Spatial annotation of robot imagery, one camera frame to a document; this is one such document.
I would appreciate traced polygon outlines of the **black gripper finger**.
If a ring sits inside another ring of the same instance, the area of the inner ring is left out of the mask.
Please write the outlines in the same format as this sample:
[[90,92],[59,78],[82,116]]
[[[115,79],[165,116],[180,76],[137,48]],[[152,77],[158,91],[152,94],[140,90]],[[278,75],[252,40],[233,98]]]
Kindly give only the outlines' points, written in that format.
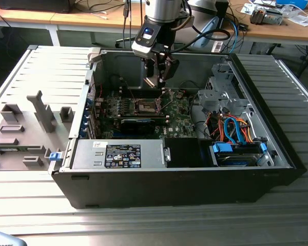
[[173,78],[180,62],[178,59],[174,59],[170,54],[157,54],[156,65],[157,65],[157,87],[163,88],[168,79]]
[[154,59],[145,59],[144,60],[144,67],[146,71],[146,77],[152,77],[154,75],[155,69],[155,60]]

